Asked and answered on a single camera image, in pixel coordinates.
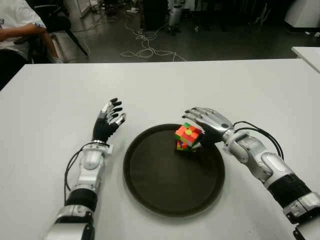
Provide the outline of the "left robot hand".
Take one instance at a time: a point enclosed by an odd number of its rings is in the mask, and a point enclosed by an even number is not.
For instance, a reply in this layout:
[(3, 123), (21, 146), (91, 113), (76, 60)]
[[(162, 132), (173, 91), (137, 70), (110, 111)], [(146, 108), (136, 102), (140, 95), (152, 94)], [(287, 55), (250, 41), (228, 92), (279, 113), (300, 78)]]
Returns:
[(92, 141), (106, 143), (126, 121), (126, 113), (123, 112), (121, 105), (122, 102), (118, 98), (113, 98), (103, 106), (93, 127)]

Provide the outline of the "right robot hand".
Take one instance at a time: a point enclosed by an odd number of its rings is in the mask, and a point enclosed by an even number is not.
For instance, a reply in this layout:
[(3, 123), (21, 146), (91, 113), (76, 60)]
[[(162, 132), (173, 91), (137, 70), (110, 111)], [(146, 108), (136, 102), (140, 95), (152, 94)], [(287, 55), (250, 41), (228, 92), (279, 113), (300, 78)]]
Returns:
[(234, 133), (234, 127), (221, 113), (206, 107), (193, 107), (187, 109), (182, 115), (183, 119), (188, 119), (203, 129), (199, 143), (196, 147), (211, 148), (216, 143), (226, 143), (228, 134)]

